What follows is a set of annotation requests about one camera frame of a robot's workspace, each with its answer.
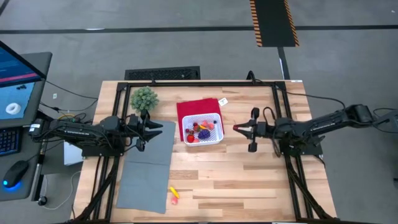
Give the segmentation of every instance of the keyboard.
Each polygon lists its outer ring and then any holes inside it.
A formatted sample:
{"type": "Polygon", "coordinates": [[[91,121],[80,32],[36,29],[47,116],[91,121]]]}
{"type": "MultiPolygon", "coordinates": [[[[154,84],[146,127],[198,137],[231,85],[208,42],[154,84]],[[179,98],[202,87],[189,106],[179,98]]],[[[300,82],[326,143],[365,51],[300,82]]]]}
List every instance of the keyboard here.
{"type": "Polygon", "coordinates": [[[175,67],[175,68],[150,68],[126,70],[125,80],[199,80],[200,68],[175,67]]]}
{"type": "Polygon", "coordinates": [[[0,156],[21,150],[21,128],[0,129],[0,156]]]}

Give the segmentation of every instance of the green plant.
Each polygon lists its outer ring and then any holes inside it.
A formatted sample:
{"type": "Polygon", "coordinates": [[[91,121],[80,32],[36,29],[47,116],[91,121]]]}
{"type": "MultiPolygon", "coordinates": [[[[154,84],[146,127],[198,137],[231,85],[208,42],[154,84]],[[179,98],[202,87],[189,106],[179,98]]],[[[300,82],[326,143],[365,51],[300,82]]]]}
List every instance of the green plant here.
{"type": "Polygon", "coordinates": [[[150,111],[155,108],[158,102],[157,94],[149,86],[139,88],[131,95],[131,107],[136,109],[137,112],[150,111]]]}

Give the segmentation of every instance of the red cloth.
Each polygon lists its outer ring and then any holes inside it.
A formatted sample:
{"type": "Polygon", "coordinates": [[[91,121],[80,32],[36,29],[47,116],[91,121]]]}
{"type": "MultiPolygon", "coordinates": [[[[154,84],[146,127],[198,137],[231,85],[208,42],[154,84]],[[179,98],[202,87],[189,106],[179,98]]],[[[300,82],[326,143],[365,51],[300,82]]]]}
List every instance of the red cloth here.
{"type": "Polygon", "coordinates": [[[178,126],[180,127],[180,139],[184,141],[182,118],[188,115],[218,113],[221,117],[221,125],[223,125],[223,117],[221,116],[218,100],[207,98],[203,100],[194,100],[183,103],[177,103],[178,126]]]}

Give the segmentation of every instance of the yellow object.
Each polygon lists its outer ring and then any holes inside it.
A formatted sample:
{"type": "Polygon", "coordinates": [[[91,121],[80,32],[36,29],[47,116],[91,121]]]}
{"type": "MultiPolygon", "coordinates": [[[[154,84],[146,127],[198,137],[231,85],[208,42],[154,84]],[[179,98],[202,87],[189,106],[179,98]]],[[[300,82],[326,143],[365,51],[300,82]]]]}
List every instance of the yellow object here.
{"type": "Polygon", "coordinates": [[[170,190],[172,191],[172,193],[174,194],[174,196],[176,198],[180,198],[180,196],[178,195],[177,191],[173,187],[170,187],[170,190]]]}
{"type": "Polygon", "coordinates": [[[61,119],[61,118],[63,118],[63,117],[67,117],[67,116],[74,117],[75,115],[74,115],[74,114],[64,114],[64,115],[62,115],[61,117],[59,117],[58,119],[61,119]]]}

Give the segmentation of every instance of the computer mouse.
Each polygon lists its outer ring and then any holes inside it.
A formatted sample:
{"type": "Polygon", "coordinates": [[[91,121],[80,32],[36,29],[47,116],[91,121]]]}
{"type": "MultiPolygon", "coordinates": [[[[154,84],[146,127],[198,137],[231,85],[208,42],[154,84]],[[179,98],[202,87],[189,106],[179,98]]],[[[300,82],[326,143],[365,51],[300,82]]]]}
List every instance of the computer mouse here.
{"type": "Polygon", "coordinates": [[[2,180],[3,186],[10,188],[17,185],[17,183],[22,179],[28,168],[29,168],[29,162],[27,161],[16,162],[6,172],[6,175],[2,180]]]}

